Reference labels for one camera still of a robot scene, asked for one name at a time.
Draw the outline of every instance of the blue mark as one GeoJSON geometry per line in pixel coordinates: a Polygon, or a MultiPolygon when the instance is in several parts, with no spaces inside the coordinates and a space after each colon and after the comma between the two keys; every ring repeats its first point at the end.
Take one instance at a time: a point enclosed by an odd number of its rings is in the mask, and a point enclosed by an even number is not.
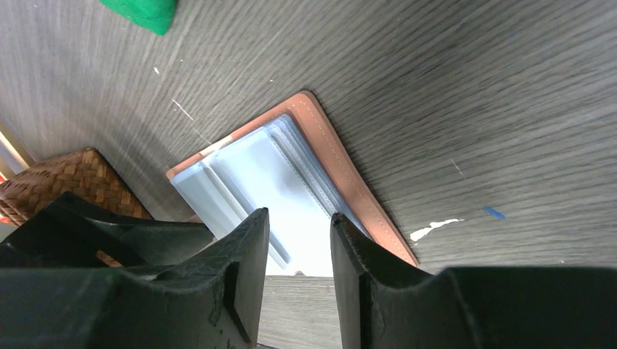
{"type": "Polygon", "coordinates": [[[490,206],[486,206],[482,208],[486,213],[488,214],[492,214],[493,216],[495,216],[495,218],[497,218],[498,220],[505,220],[506,219],[506,215],[504,215],[503,213],[497,211],[496,209],[490,207],[490,206]]]}

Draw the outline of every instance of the woven basket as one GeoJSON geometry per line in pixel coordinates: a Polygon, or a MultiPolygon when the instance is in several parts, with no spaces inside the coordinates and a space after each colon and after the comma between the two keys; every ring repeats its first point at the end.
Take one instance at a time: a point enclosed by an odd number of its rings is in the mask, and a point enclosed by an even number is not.
{"type": "Polygon", "coordinates": [[[0,185],[0,212],[15,225],[70,191],[116,214],[152,219],[122,179],[93,148],[34,164],[0,185]]]}

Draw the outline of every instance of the gray wood grain surface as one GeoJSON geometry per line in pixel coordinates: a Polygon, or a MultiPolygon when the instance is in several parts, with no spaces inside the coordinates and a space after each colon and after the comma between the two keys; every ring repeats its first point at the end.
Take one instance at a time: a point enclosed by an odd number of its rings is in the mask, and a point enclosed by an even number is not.
{"type": "MultiPolygon", "coordinates": [[[[95,146],[158,219],[191,214],[167,169],[309,89],[407,237],[465,219],[422,268],[617,265],[617,2],[180,0],[163,37],[95,0],[0,8],[0,117],[37,159],[95,146]]],[[[262,342],[339,348],[331,286],[270,278],[262,342]]]]}

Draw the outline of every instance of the green cloth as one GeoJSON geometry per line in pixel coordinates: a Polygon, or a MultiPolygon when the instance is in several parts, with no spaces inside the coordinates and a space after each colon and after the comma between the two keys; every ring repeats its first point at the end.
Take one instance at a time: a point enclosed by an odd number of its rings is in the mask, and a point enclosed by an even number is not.
{"type": "Polygon", "coordinates": [[[176,0],[100,0],[136,25],[164,35],[172,25],[176,0]]]}

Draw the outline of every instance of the card holder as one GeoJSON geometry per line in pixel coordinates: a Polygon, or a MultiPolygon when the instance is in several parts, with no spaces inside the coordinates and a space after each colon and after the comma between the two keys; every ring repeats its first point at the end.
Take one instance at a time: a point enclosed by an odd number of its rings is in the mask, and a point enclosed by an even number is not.
{"type": "Polygon", "coordinates": [[[331,276],[334,212],[350,217],[398,257],[418,264],[309,92],[257,117],[178,164],[167,176],[218,238],[252,210],[267,206],[268,274],[300,271],[331,276]]]}

